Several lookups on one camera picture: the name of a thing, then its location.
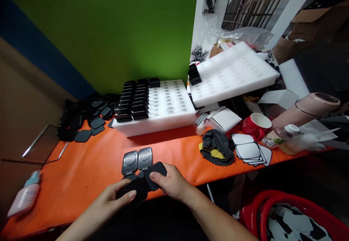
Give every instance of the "metal wire frame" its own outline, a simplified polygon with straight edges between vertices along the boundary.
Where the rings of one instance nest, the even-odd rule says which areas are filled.
[[[280,0],[232,0],[226,8],[222,28],[234,30],[244,26],[265,28]]]

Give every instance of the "yellow sponge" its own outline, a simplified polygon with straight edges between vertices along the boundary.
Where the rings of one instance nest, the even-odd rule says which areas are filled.
[[[202,143],[199,144],[199,150],[202,150]],[[204,149],[205,151],[208,151],[211,153],[211,156],[218,159],[224,159],[225,157],[222,155],[221,152],[219,152],[217,149],[212,149],[211,151],[209,149]]]

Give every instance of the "forearm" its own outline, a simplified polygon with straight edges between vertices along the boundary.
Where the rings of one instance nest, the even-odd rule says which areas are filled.
[[[232,216],[213,204],[200,190],[191,188],[183,200],[210,241],[257,240]]]
[[[100,222],[84,220],[80,216],[74,221],[56,241],[83,241],[87,240],[100,227]]]

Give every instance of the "brown wall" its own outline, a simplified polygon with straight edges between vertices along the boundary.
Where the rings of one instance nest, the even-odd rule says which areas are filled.
[[[76,99],[0,38],[0,159],[16,159],[46,125],[58,126],[64,100]],[[0,161],[0,229],[17,192],[37,165]]]

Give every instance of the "person's right hand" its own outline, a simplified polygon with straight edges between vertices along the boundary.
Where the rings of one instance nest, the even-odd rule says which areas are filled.
[[[173,199],[184,202],[185,195],[194,188],[179,172],[174,165],[163,163],[167,175],[163,176],[158,172],[151,172],[150,179],[161,187],[163,194],[168,194]]]

